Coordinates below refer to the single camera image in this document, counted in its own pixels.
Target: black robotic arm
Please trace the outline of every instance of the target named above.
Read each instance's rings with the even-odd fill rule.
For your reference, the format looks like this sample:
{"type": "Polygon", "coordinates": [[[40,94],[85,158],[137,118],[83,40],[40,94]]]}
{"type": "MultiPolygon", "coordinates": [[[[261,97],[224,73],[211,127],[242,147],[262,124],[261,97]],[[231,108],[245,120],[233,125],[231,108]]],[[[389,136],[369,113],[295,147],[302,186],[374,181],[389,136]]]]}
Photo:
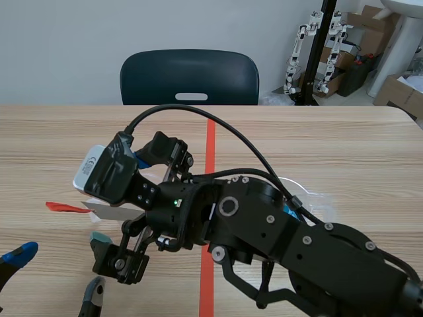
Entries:
{"type": "Polygon", "coordinates": [[[148,263],[145,251],[150,243],[168,252],[208,244],[226,280],[255,300],[259,308],[287,300],[309,316],[423,316],[420,279],[409,265],[378,249],[356,229],[322,223],[306,211],[264,157],[227,123],[222,125],[247,140],[269,173],[240,168],[191,175],[189,168],[194,161],[187,145],[161,132],[133,153],[130,147],[135,126],[148,115],[168,108],[197,112],[222,124],[198,108],[154,107],[119,132],[103,151],[89,153],[75,177],[75,187],[86,194],[113,206],[129,202],[145,210],[122,225],[119,246],[91,241],[94,272],[121,283],[137,283],[148,263]],[[139,173],[139,168],[154,164],[168,166],[158,185],[139,173]],[[221,179],[224,176],[232,179],[221,179]],[[283,212],[285,204],[297,218],[283,212]],[[307,224],[304,217],[315,224],[307,224]],[[133,250],[128,249],[131,236],[139,237],[133,250]],[[235,261],[251,264],[253,258],[263,261],[260,289],[233,271],[235,261]],[[274,264],[289,270],[295,291],[268,291],[274,264]]]}

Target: black metal stand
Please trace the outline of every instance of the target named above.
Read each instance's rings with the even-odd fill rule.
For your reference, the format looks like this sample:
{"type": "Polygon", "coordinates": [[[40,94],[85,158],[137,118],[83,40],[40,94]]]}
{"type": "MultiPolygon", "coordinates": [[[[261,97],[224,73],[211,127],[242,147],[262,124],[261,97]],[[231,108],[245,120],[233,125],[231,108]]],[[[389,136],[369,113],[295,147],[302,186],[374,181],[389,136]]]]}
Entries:
{"type": "Polygon", "coordinates": [[[313,46],[311,47],[309,61],[305,70],[303,86],[301,92],[294,95],[293,100],[298,106],[318,106],[316,100],[313,98],[313,87],[315,84],[315,77],[317,68],[319,67],[320,58],[325,47],[326,37],[329,32],[330,22],[332,21],[333,13],[335,12],[337,0],[324,0],[322,5],[323,20],[320,29],[317,31],[313,46]]]}

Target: chair handle hole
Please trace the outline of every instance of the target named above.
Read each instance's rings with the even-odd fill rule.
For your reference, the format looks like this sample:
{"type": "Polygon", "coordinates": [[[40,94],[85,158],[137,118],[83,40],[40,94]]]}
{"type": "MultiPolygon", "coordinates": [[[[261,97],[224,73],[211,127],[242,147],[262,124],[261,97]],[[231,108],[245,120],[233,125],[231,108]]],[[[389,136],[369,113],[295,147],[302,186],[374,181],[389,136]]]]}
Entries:
{"type": "Polygon", "coordinates": [[[205,101],[209,98],[207,94],[196,94],[196,93],[179,93],[175,95],[177,100],[200,100],[205,101]]]}

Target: chair backrest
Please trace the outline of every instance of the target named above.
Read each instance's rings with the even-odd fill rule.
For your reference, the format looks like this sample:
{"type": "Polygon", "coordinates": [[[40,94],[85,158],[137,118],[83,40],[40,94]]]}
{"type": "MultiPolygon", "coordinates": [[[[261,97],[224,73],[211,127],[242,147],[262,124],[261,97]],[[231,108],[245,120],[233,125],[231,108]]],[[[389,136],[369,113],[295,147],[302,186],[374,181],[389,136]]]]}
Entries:
{"type": "Polygon", "coordinates": [[[254,62],[234,52],[159,50],[134,54],[122,66],[124,104],[257,104],[259,77],[254,62]],[[206,94],[181,100],[176,94],[206,94]]]}

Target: red tape line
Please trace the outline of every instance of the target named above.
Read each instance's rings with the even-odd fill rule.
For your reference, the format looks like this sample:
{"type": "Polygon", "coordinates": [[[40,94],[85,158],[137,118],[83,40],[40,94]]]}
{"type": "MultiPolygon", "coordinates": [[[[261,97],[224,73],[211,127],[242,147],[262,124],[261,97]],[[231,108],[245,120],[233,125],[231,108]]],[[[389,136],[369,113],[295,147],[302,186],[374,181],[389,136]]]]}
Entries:
{"type": "MultiPolygon", "coordinates": [[[[214,173],[215,141],[216,123],[207,120],[206,174],[214,173]]],[[[207,249],[208,246],[203,246],[201,250],[199,317],[213,317],[214,315],[214,263],[212,255],[207,252],[207,249]]]]}

